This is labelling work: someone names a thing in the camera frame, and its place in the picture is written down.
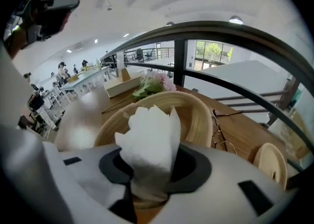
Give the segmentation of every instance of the eyeglasses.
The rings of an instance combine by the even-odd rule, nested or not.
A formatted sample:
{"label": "eyeglasses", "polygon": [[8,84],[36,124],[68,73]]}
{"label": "eyeglasses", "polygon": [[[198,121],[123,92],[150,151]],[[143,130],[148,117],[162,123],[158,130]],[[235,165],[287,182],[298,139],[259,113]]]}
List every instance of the eyeglasses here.
{"label": "eyeglasses", "polygon": [[236,114],[240,114],[240,113],[243,113],[243,112],[238,111],[238,112],[232,113],[232,114],[217,115],[215,110],[212,111],[212,118],[213,118],[213,121],[215,122],[215,124],[213,126],[214,134],[212,135],[211,140],[214,143],[215,149],[237,154],[234,145],[230,141],[226,140],[223,132],[221,131],[218,117],[231,116],[231,115],[236,115]]}

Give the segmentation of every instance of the ceiling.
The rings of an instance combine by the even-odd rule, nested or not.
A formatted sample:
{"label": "ceiling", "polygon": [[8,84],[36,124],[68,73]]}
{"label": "ceiling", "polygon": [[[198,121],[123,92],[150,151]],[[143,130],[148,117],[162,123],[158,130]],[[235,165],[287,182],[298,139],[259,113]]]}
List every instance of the ceiling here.
{"label": "ceiling", "polygon": [[14,63],[19,71],[28,71],[20,68],[26,69],[29,62],[39,66],[79,42],[93,47],[96,38],[98,44],[121,40],[126,33],[132,38],[168,21],[228,21],[232,15],[278,37],[277,28],[298,17],[289,0],[80,0],[62,33],[21,51]]}

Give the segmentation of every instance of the window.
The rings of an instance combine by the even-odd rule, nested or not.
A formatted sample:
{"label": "window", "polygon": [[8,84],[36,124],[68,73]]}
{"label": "window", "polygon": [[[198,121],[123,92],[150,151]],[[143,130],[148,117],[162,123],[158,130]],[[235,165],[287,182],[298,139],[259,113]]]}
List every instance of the window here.
{"label": "window", "polygon": [[229,64],[233,46],[209,41],[196,41],[194,70],[199,71]]}

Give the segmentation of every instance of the crumpled paper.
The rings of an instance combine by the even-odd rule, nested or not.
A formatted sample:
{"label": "crumpled paper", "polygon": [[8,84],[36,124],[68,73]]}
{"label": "crumpled paper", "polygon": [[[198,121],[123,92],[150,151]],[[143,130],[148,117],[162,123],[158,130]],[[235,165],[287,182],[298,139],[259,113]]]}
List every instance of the crumpled paper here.
{"label": "crumpled paper", "polygon": [[165,186],[170,180],[181,134],[180,118],[172,108],[167,115],[157,106],[139,107],[129,119],[130,130],[115,133],[121,158],[132,167],[131,191],[143,200],[168,199]]}

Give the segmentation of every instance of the table surface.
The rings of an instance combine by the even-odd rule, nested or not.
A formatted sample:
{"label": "table surface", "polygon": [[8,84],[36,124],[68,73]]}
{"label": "table surface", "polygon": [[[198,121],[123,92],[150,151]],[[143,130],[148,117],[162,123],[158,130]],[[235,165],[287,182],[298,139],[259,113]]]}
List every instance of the table surface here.
{"label": "table surface", "polygon": [[[59,151],[92,148],[102,125],[119,108],[131,103],[131,99],[120,103],[115,110],[110,110],[104,114],[101,112],[125,99],[134,89],[110,99],[104,88],[101,87],[69,104],[54,142]],[[195,95],[210,109],[215,109],[220,114],[236,112],[227,105],[186,88],[177,87],[177,89]],[[218,120],[226,140],[233,143],[240,157],[253,162],[258,149],[266,142],[276,145],[283,155],[288,157],[285,146],[279,138],[245,115],[220,117]]]}
{"label": "table surface", "polygon": [[90,78],[97,73],[103,72],[105,69],[106,69],[106,67],[102,68],[101,70],[89,70],[86,73],[82,73],[78,76],[78,80],[75,80],[74,82],[67,83],[67,84],[61,86],[60,90],[74,89],[77,85],[84,82],[84,80],[86,80],[87,78]]}

